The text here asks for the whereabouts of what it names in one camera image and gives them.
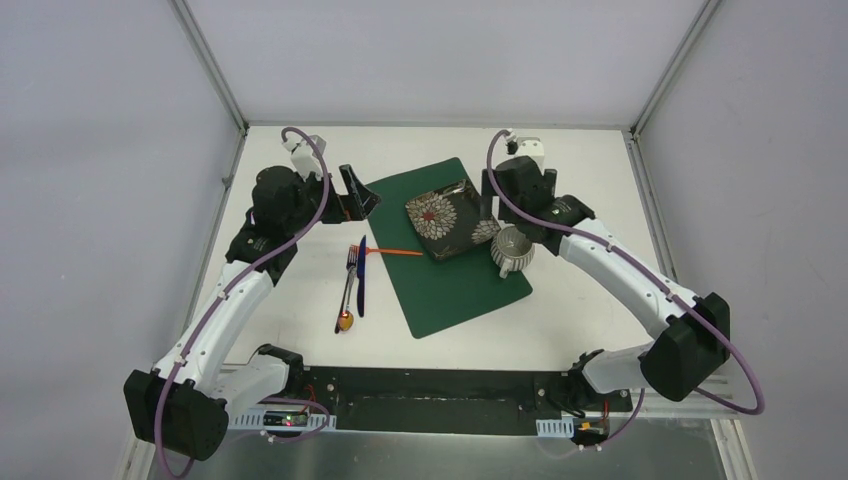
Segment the aluminium frame rail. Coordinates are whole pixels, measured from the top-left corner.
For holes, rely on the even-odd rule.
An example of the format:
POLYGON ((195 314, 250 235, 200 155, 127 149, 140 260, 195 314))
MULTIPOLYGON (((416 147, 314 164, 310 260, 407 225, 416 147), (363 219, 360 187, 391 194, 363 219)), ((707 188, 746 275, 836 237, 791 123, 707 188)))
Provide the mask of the aluminium frame rail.
MULTIPOLYGON (((664 221, 652 179, 642 155, 639 138, 628 130, 623 132, 623 138, 642 208, 645 211, 658 268, 662 274, 676 280, 678 275, 672 260, 664 221)), ((666 419, 678 424, 689 420, 706 421, 709 427, 708 440, 716 449, 724 477, 727 479, 756 479, 758 477, 740 423, 740 414, 698 393, 693 393, 679 403, 661 400, 656 394, 650 394, 643 415, 649 420, 666 419)))

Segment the grey ribbed mug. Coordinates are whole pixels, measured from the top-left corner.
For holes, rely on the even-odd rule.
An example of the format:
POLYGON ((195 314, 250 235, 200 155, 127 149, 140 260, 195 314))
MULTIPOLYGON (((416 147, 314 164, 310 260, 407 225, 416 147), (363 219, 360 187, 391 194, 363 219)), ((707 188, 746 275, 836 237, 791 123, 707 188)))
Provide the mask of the grey ribbed mug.
POLYGON ((524 271, 533 261, 535 244, 516 226, 507 226, 492 239, 490 254, 501 279, 524 271))

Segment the orange plastic fork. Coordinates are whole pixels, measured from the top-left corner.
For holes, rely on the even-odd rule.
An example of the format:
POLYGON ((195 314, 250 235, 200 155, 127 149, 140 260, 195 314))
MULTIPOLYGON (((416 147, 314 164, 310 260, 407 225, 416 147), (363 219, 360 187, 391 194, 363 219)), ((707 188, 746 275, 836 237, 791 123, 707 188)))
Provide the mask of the orange plastic fork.
MULTIPOLYGON (((364 254, 386 254, 386 255, 401 255, 401 256, 422 256, 423 253, 420 251, 414 250, 403 250, 403 249, 386 249, 386 248, 372 248, 365 247, 364 254)), ((349 249, 349 254, 347 259, 349 261, 356 260, 359 257, 359 247, 357 245, 352 245, 349 249)))

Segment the blue plastic knife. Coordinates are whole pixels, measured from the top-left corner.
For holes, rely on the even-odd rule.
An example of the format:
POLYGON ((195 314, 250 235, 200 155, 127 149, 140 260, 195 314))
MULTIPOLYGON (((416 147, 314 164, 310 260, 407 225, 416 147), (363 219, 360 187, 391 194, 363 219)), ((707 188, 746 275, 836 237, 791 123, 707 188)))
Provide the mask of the blue plastic knife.
POLYGON ((365 263, 366 263, 367 237, 363 236, 357 248, 357 270, 358 281, 356 305, 360 317, 365 316, 365 263))

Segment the purple metallic fork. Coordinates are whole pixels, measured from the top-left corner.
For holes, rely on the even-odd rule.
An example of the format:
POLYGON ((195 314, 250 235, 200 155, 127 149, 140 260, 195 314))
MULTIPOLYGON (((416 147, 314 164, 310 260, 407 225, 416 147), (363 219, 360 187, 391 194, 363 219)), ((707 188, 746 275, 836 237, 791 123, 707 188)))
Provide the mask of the purple metallic fork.
POLYGON ((358 247, 353 245, 349 248, 347 262, 346 262, 346 280, 344 285, 344 290, 340 302, 340 308, 337 316, 337 320, 334 326, 334 332, 336 334, 346 331, 352 326, 353 323, 353 315, 350 312, 350 297, 352 294, 352 287, 354 284, 354 279, 356 277, 357 272, 357 263, 358 263, 358 247))

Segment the black floral square plate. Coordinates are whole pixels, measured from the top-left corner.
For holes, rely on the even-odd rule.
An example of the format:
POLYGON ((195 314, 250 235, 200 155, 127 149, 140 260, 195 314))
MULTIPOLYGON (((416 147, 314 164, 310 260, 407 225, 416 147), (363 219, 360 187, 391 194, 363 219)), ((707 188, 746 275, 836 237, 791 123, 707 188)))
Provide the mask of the black floral square plate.
POLYGON ((444 261, 491 241, 501 230, 492 214, 481 213, 481 196, 462 179, 408 200, 406 214, 424 250, 444 261))

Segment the left electronics board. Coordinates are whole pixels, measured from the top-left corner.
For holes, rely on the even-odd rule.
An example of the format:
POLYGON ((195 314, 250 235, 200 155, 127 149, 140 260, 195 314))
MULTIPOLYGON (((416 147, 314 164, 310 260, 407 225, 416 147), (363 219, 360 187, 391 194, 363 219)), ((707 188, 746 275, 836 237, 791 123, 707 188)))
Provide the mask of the left electronics board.
POLYGON ((308 421, 309 414, 306 412, 266 411, 263 416, 266 427, 305 427, 308 421))

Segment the electronics board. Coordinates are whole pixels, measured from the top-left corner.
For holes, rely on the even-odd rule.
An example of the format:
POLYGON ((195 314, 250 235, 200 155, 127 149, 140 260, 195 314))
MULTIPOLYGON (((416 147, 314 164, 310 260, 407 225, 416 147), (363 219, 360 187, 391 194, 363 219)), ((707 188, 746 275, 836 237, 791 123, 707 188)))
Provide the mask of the electronics board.
POLYGON ((308 421, 309 414, 306 412, 266 411, 263 416, 266 427, 305 427, 308 421))
POLYGON ((603 441, 609 436, 609 420, 606 418, 580 419, 574 421, 574 439, 584 443, 603 441))

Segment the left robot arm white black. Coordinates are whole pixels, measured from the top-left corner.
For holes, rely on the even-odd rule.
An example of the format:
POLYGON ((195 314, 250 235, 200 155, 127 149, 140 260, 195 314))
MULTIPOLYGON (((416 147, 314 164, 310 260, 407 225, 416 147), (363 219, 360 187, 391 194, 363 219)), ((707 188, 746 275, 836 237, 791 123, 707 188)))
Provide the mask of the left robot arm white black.
POLYGON ((303 396, 301 355, 271 344, 258 347, 233 374, 219 372, 247 320, 296 255, 297 240, 318 222, 365 220, 380 204, 351 166, 341 166, 340 176, 345 195, 317 167, 301 174, 272 166, 257 174, 252 205, 202 312, 150 370, 134 370, 124 383, 138 439, 158 453, 204 461, 222 444, 231 418, 269 396, 286 405, 303 396))

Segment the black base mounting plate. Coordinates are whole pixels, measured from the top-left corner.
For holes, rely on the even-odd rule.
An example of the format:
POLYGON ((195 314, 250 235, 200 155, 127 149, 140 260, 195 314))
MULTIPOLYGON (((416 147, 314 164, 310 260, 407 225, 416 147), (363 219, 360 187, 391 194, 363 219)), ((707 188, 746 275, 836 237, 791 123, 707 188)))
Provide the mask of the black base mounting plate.
POLYGON ((344 431, 563 435, 564 376, 549 371, 312 366, 285 388, 315 399, 344 431))

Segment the green placemat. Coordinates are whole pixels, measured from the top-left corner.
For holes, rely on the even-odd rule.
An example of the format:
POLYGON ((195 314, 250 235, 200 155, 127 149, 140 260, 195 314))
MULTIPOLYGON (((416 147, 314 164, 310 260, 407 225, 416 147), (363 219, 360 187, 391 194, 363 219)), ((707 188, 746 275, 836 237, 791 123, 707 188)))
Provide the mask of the green placemat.
POLYGON ((381 197, 380 205, 368 219, 376 245, 423 253, 382 257, 409 331, 416 339, 494 312, 533 292, 522 273, 511 273, 506 279, 499 277, 490 255, 492 240, 444 261, 433 260, 424 250, 406 214, 405 203, 462 179, 472 182, 460 159, 453 157, 368 185, 381 197))

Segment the right electronics board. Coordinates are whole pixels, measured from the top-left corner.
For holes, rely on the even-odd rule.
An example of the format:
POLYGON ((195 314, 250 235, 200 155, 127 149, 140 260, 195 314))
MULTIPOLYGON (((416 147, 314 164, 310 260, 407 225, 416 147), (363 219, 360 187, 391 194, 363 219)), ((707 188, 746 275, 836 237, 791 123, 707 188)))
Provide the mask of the right electronics board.
POLYGON ((580 419, 574 421, 574 439, 584 443, 603 441, 609 436, 609 420, 606 418, 580 419))

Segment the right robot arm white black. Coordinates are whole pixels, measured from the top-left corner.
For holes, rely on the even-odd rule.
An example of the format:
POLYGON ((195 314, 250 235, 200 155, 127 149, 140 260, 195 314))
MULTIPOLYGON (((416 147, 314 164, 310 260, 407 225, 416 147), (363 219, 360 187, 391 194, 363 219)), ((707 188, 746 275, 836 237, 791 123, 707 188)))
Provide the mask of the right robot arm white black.
POLYGON ((716 293, 699 295, 646 266, 617 243, 594 211, 572 195, 553 193, 556 173, 530 156, 514 155, 482 173, 482 206, 534 244, 589 275, 641 324, 649 342, 582 354, 564 373, 561 405, 590 410, 607 394, 650 388, 680 402, 731 357, 730 306, 716 293))

